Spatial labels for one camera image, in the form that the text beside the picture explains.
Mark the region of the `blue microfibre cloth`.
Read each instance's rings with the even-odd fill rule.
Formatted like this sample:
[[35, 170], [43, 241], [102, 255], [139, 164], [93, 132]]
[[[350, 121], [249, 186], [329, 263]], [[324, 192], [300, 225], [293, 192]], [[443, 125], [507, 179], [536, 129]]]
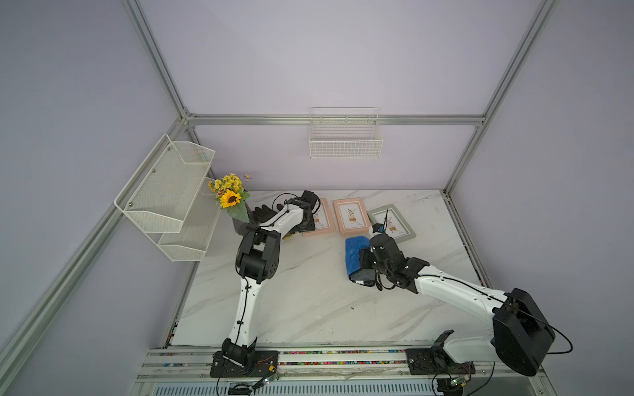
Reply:
[[376, 271], [363, 266], [362, 251], [370, 247], [370, 240], [365, 236], [351, 237], [345, 240], [345, 267], [348, 280], [365, 287], [376, 285]]

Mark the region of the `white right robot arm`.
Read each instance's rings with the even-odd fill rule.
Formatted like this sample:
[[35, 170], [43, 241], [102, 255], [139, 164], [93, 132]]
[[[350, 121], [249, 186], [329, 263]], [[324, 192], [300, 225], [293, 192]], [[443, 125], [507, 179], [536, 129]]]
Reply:
[[480, 335], [442, 335], [442, 353], [455, 363], [500, 361], [520, 375], [536, 376], [556, 340], [555, 328], [530, 293], [495, 290], [449, 276], [426, 260], [406, 257], [387, 234], [347, 239], [345, 267], [355, 284], [382, 290], [387, 281], [390, 290], [432, 297], [486, 325]]

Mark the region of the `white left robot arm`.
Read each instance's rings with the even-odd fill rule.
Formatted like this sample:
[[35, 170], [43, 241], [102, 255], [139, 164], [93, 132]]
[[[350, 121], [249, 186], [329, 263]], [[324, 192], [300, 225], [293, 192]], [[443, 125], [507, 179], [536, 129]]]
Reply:
[[235, 270], [240, 279], [239, 306], [233, 327], [221, 347], [221, 356], [247, 370], [255, 364], [258, 337], [252, 330], [260, 291], [279, 267], [282, 239], [288, 234], [316, 230], [314, 214], [321, 201], [312, 191], [273, 206], [252, 210], [249, 224], [236, 254]]

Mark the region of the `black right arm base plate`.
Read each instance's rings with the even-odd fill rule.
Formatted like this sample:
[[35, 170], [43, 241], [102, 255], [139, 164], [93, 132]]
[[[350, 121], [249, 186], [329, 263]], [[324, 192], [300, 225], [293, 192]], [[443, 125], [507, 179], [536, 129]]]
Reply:
[[471, 361], [454, 361], [444, 350], [445, 341], [453, 330], [443, 332], [429, 347], [409, 348], [405, 350], [409, 372], [413, 376], [423, 375], [473, 375], [476, 372]]

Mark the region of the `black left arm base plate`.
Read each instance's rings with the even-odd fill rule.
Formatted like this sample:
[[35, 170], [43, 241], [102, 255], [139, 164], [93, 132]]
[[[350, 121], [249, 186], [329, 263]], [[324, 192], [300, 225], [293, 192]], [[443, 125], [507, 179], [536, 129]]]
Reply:
[[249, 345], [226, 338], [221, 350], [213, 355], [211, 378], [263, 377], [273, 373], [279, 363], [280, 351], [258, 349], [257, 343], [257, 338]]

